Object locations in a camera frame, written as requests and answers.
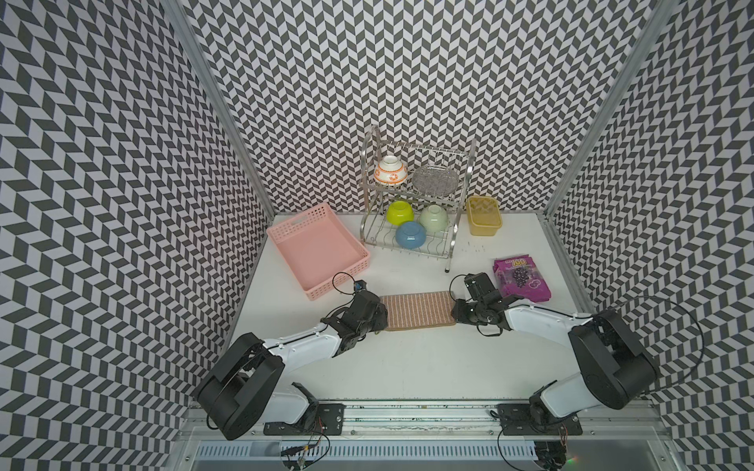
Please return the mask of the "yellow plastic container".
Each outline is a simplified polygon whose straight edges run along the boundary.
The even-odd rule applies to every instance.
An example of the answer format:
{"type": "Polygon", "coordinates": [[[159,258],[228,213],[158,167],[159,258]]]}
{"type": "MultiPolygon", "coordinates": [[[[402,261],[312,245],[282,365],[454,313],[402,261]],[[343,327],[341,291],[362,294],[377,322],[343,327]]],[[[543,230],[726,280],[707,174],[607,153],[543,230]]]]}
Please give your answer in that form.
{"type": "Polygon", "coordinates": [[[467,220],[469,220],[469,233],[472,236],[494,237],[502,227],[498,201],[491,196],[469,196],[467,220]]]}

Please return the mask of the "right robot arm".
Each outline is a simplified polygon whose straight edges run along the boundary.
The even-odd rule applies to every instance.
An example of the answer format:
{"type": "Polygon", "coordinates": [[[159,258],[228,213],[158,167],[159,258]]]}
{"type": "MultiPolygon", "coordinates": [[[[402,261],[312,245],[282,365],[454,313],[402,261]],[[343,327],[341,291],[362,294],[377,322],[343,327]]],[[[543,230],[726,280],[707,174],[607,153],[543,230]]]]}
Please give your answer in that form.
{"type": "Polygon", "coordinates": [[[604,405],[624,408],[660,378],[658,361],[617,310],[586,316],[565,314],[522,296],[504,296],[485,273],[461,276],[470,299],[457,299],[452,317],[496,335],[527,333],[570,347],[579,372],[544,386],[529,398],[529,416],[537,428],[555,426],[582,410],[604,405]]]}

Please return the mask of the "striped brown dishcloth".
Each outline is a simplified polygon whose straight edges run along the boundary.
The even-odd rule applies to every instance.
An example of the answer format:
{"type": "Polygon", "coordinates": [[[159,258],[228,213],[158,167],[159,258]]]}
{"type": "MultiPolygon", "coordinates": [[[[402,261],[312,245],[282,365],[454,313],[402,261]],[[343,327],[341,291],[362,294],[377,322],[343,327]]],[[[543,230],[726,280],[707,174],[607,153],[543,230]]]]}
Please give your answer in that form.
{"type": "Polygon", "coordinates": [[[452,316],[455,302],[447,292],[393,294],[384,296],[387,308],[387,331],[408,331],[457,324],[452,316]]]}

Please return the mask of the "blue bowl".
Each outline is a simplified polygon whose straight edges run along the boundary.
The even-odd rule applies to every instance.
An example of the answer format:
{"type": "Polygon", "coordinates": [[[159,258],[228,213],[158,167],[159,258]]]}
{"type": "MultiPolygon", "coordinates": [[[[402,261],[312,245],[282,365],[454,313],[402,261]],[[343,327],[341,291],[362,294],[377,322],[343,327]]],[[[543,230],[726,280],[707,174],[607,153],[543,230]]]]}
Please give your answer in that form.
{"type": "Polygon", "coordinates": [[[424,245],[426,238],[426,229],[416,221],[407,221],[396,229],[396,242],[405,249],[418,249],[424,245]]]}

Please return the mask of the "white orange patterned bowl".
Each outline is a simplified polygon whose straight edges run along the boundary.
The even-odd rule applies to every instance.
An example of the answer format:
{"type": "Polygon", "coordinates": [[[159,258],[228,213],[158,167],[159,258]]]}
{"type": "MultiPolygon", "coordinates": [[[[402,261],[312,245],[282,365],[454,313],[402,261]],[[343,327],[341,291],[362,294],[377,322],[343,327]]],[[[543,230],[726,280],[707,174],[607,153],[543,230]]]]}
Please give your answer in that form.
{"type": "Polygon", "coordinates": [[[382,158],[374,171],[374,180],[385,186],[398,186],[408,178],[406,163],[395,155],[387,155],[382,158]]]}

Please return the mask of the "lime green bowl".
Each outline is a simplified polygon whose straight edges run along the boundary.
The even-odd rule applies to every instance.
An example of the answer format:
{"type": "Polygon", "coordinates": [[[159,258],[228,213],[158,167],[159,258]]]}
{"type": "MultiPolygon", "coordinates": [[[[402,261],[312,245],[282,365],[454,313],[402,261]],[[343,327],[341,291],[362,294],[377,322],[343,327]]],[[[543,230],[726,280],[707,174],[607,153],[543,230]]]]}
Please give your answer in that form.
{"type": "Polygon", "coordinates": [[[400,227],[406,222],[414,221],[414,208],[406,200],[392,202],[386,212],[386,220],[395,227],[400,227]]]}

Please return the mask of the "silver metal dish rack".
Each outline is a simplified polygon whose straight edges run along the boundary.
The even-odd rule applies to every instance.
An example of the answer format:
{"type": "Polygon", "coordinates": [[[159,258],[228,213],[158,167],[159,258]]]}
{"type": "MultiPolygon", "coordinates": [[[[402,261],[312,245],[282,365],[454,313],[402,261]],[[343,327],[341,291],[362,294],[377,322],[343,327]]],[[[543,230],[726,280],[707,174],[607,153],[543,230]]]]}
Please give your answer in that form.
{"type": "Polygon", "coordinates": [[[461,150],[453,147],[433,146],[410,141],[390,141],[381,137],[379,127],[371,126],[361,140],[361,189],[364,213],[359,226],[359,238],[365,245],[380,247],[406,254],[417,254],[445,261],[449,273],[459,237],[461,215],[469,196],[474,165],[478,155],[478,141],[472,139],[461,150]],[[402,184],[390,186],[377,182],[374,173],[381,158],[394,155],[406,163],[408,178],[402,184]],[[443,172],[456,178],[451,191],[440,195],[436,190],[419,190],[412,182],[416,171],[443,172]],[[416,249],[401,247],[396,239],[398,228],[388,222],[390,204],[402,200],[414,210],[414,218],[430,205],[442,207],[448,214],[445,229],[429,233],[426,242],[416,249]]]}

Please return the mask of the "purple blackcurrant gummy bag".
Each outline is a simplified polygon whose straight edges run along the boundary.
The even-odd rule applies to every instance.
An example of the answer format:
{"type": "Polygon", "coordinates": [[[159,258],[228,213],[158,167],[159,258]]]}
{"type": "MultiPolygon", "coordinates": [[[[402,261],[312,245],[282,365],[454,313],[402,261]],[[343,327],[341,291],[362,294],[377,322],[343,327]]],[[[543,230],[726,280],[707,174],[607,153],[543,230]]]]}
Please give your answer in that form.
{"type": "Polygon", "coordinates": [[[530,255],[496,259],[493,263],[503,296],[521,296],[532,302],[545,302],[552,293],[530,255]]]}

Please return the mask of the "pale green bowl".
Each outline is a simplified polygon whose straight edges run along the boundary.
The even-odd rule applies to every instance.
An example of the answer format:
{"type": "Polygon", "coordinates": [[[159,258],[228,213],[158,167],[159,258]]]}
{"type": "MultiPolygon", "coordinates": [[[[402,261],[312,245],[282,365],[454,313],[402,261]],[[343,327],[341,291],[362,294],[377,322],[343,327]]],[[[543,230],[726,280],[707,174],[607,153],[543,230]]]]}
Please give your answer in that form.
{"type": "Polygon", "coordinates": [[[442,233],[449,225],[449,216],[442,206],[431,204],[421,211],[418,222],[428,234],[442,233]]]}

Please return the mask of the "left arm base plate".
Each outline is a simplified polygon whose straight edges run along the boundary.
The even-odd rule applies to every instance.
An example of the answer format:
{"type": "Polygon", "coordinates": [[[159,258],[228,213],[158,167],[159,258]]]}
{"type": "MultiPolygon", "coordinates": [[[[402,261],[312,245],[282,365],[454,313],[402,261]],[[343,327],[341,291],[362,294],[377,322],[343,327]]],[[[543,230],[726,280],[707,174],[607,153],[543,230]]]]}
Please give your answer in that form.
{"type": "Polygon", "coordinates": [[[294,382],[273,392],[260,422],[265,436],[341,436],[345,411],[345,404],[321,402],[304,385],[294,382]]]}

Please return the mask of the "pink plastic basket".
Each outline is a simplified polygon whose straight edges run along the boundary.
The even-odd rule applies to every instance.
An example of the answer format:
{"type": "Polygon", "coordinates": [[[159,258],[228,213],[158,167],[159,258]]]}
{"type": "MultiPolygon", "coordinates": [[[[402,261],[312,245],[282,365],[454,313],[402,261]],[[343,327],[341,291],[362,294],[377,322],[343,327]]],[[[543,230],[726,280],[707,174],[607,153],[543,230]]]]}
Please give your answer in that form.
{"type": "Polygon", "coordinates": [[[369,251],[327,203],[275,224],[266,233],[311,301],[369,266],[369,251]]]}

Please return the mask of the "grey patterned plate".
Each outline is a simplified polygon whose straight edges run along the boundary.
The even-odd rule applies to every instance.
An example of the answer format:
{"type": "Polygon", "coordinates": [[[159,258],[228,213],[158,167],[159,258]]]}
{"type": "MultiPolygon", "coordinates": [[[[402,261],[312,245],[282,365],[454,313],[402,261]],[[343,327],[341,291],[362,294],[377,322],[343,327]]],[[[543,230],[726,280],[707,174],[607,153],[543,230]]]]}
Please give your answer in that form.
{"type": "Polygon", "coordinates": [[[459,174],[451,168],[427,165],[412,174],[412,185],[420,194],[446,197],[457,189],[459,174]]]}

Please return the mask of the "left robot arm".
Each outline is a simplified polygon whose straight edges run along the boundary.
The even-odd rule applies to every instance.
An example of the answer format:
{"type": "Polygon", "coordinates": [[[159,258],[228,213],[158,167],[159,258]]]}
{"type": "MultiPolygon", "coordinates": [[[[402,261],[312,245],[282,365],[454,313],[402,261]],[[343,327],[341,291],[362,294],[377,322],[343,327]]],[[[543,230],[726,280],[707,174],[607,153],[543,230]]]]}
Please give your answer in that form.
{"type": "Polygon", "coordinates": [[[358,290],[303,332],[266,341],[253,333],[238,337],[192,397],[228,441],[259,423],[312,432],[318,428],[320,402],[302,384],[286,384],[286,374],[342,355],[387,327],[388,310],[379,296],[358,290]]]}

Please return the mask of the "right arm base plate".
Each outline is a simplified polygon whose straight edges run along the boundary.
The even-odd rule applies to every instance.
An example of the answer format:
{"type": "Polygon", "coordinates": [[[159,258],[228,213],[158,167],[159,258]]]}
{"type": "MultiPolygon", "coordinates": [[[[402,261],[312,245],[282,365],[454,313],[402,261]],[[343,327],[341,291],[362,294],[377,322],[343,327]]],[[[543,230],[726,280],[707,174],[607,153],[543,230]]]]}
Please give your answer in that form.
{"type": "Polygon", "coordinates": [[[499,403],[494,409],[505,436],[581,436],[578,417],[557,418],[539,406],[522,402],[499,403]]]}

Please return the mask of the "aluminium front rail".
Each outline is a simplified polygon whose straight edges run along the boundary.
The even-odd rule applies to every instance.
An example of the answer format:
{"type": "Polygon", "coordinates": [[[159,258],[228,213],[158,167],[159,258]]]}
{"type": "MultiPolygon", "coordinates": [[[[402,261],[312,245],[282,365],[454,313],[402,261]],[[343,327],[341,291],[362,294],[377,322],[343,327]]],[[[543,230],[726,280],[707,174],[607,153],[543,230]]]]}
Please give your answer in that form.
{"type": "Polygon", "coordinates": [[[528,405],[516,400],[324,400],[313,429],[335,440],[534,438],[667,441],[657,408],[636,400],[621,410],[597,406],[545,428],[533,426],[528,405]]]}

